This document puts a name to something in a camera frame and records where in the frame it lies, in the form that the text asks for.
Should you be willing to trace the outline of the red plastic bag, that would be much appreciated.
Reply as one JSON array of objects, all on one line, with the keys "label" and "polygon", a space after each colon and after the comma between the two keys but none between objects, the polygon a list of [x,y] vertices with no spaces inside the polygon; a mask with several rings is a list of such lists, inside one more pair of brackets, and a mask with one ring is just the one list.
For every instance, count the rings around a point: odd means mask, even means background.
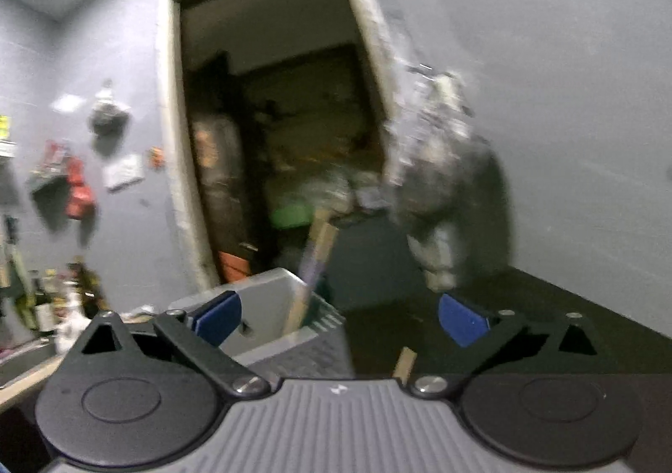
[{"label": "red plastic bag", "polygon": [[67,163],[69,196],[66,215],[72,220],[84,221],[96,209],[96,196],[84,178],[84,164],[79,157],[71,157]]}]

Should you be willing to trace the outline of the purple wooden chopstick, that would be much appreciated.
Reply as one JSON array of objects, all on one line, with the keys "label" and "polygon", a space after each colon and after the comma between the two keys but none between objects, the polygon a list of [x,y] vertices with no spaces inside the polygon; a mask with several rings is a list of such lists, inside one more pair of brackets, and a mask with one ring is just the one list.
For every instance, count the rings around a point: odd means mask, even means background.
[{"label": "purple wooden chopstick", "polygon": [[299,264],[301,284],[297,288],[291,308],[289,308],[283,333],[290,334],[302,327],[313,292],[317,288],[321,274],[326,267],[337,234],[337,227],[326,220],[314,221],[307,249],[305,249],[301,264]]}]

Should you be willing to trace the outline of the grey perforated utensil basket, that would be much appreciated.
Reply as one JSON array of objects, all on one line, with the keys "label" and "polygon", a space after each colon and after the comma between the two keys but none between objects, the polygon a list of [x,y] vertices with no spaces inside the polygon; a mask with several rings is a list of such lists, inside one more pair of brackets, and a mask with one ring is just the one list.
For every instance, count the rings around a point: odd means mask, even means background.
[{"label": "grey perforated utensil basket", "polygon": [[299,278],[275,268],[229,287],[241,301],[238,329],[220,349],[277,384],[283,379],[350,380],[355,377],[345,319]]}]

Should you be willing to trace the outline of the orange wall hook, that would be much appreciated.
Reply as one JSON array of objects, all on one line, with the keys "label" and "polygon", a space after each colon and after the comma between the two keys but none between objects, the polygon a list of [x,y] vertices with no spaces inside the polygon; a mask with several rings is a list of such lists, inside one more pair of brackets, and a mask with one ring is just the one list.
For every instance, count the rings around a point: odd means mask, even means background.
[{"label": "orange wall hook", "polygon": [[149,166],[152,170],[158,171],[164,167],[163,150],[159,147],[152,147],[148,152]]}]

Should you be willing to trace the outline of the white wall switch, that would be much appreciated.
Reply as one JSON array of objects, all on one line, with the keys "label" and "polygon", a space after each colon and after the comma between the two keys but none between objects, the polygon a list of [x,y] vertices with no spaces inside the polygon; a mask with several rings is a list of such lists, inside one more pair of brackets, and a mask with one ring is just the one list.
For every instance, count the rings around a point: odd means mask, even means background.
[{"label": "white wall switch", "polygon": [[117,191],[144,179],[142,158],[139,154],[128,154],[102,170],[104,186],[108,191]]}]

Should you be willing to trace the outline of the clear plastic bag of scraps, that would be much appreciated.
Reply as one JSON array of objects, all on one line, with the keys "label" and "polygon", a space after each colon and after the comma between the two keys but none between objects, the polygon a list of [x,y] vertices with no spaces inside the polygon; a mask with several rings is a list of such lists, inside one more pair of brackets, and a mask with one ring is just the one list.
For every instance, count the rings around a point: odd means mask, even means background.
[{"label": "clear plastic bag of scraps", "polygon": [[385,193],[430,290],[505,269],[512,251],[504,172],[478,133],[459,77],[405,67],[385,124]]}]

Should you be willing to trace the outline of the grey bag on wall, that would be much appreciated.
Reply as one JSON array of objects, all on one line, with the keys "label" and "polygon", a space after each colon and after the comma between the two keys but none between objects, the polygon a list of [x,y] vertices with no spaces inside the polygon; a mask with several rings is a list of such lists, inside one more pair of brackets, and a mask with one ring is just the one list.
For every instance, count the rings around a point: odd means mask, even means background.
[{"label": "grey bag on wall", "polygon": [[130,106],[115,97],[112,80],[106,80],[94,95],[89,128],[96,136],[120,134],[130,117]]}]

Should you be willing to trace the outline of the dark glass bottle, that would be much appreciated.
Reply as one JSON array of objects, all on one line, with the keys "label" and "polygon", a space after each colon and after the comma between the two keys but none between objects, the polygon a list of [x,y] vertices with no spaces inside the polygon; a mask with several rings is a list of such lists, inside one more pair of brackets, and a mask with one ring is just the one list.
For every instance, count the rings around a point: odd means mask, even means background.
[{"label": "dark glass bottle", "polygon": [[101,292],[98,276],[85,266],[82,257],[75,257],[71,264],[73,279],[79,289],[84,315],[93,319],[99,311],[107,311],[106,299]]}]

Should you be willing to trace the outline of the green box on shelf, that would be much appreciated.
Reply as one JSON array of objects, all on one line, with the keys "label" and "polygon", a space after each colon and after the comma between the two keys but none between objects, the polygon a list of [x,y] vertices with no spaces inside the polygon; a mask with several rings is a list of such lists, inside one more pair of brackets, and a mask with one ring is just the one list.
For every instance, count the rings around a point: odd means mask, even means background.
[{"label": "green box on shelf", "polygon": [[314,209],[305,202],[291,202],[275,209],[270,220],[276,229],[295,229],[310,225],[313,221]]}]

